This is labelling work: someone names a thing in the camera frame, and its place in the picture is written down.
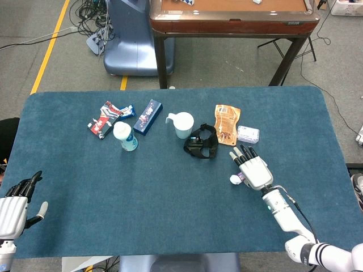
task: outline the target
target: blue box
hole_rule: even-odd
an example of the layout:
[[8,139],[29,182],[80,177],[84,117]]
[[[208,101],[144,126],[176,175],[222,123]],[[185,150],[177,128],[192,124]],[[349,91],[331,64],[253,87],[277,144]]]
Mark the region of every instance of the blue box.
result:
[[142,135],[146,135],[147,131],[151,128],[151,125],[154,123],[162,109],[163,104],[151,99],[146,109],[142,112],[134,125],[134,131]]

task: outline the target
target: black object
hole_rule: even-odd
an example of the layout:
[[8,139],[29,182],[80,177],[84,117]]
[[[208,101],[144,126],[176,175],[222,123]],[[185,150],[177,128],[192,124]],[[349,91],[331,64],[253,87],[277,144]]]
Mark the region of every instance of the black object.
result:
[[18,125],[19,118],[0,121],[0,163],[3,163],[4,159],[9,160]]
[[[202,139],[199,136],[200,131],[209,130],[211,135],[208,139]],[[209,156],[204,156],[202,154],[202,149],[204,147],[209,147]],[[211,159],[216,156],[218,148],[218,138],[217,131],[214,126],[207,124],[202,124],[199,129],[193,131],[190,137],[184,143],[184,151],[191,154],[194,157],[200,159]]]

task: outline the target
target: white cup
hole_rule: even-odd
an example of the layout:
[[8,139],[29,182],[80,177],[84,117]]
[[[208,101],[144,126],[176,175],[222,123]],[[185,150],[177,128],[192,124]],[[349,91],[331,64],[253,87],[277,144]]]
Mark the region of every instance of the white cup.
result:
[[180,139],[186,139],[190,136],[194,125],[194,118],[190,113],[169,113],[168,117],[166,117],[165,124],[169,123],[170,120],[173,121],[176,136]]

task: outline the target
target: table leg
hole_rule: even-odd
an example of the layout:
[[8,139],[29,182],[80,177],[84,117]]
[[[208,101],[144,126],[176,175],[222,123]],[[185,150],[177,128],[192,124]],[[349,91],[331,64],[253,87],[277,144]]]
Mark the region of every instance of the table leg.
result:
[[294,61],[296,55],[299,53],[300,49],[304,45],[307,37],[304,38],[296,38],[291,43],[289,50],[285,54],[284,59],[281,61],[279,67],[277,68],[273,78],[271,79],[271,82],[269,86],[278,86],[283,79],[283,77],[286,75],[286,73],[289,71],[291,63]]
[[154,36],[154,46],[155,56],[157,58],[160,89],[168,89],[164,38]]

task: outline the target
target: small white box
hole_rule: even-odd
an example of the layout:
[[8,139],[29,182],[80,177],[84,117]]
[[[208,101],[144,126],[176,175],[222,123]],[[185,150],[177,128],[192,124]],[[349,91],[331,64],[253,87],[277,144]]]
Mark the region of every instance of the small white box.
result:
[[336,0],[332,15],[342,16],[363,16],[363,0],[359,0],[357,3],[349,3],[348,0]]
[[237,138],[239,141],[247,143],[257,143],[260,138],[260,130],[247,126],[238,126]]

